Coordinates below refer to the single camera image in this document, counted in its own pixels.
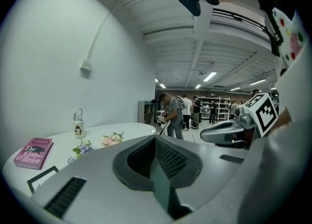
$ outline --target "flower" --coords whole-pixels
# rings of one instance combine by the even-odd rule
[[[121,137],[119,134],[113,135],[112,138],[113,138],[113,139],[117,139],[117,140],[119,140],[119,141],[122,140],[122,137]]]
[[[92,147],[92,144],[90,141],[88,142],[83,142],[83,140],[81,140],[81,144],[80,146],[77,146],[76,148],[73,148],[73,152],[76,154],[75,157],[70,157],[67,159],[67,163],[70,164],[73,161],[75,161],[77,158],[81,157],[83,154],[88,153],[90,151],[94,150]]]
[[[111,142],[110,146],[111,146],[111,145],[114,145],[114,144],[119,144],[119,143],[121,143],[121,141],[119,141],[119,140],[117,140],[117,139],[114,139],[114,141]]]
[[[80,153],[81,154],[87,153],[88,149],[89,149],[89,146],[87,146],[87,145],[81,146],[80,147]]]
[[[68,159],[67,159],[67,164],[70,164],[74,161],[74,157],[70,156]]]
[[[123,139],[122,135],[123,135],[123,132],[122,134],[117,134],[116,132],[114,132],[110,136],[103,136],[103,141],[102,141],[103,146],[107,147],[110,145],[120,143]]]

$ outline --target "book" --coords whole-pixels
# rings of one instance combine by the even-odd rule
[[[23,168],[42,169],[52,145],[52,139],[32,138],[14,158],[15,165]]]

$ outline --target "small bottle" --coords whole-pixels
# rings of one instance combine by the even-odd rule
[[[73,128],[75,138],[81,139],[86,136],[84,131],[84,123],[82,120],[82,108],[76,108],[74,110]]]

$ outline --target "man in gray shirt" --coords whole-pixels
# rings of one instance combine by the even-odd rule
[[[164,93],[159,96],[159,101],[165,106],[165,112],[162,114],[163,116],[167,115],[165,121],[171,120],[167,128],[168,136],[174,137],[175,131],[176,138],[183,140],[183,114],[180,101]]]

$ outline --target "storage rack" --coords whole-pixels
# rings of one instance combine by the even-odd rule
[[[223,98],[223,97],[198,97],[201,101],[201,105],[204,107],[201,113],[201,119],[209,119],[210,118],[210,110],[205,110],[205,105],[211,106],[211,100],[214,100],[218,106],[218,121],[225,121],[230,119],[230,98]]]

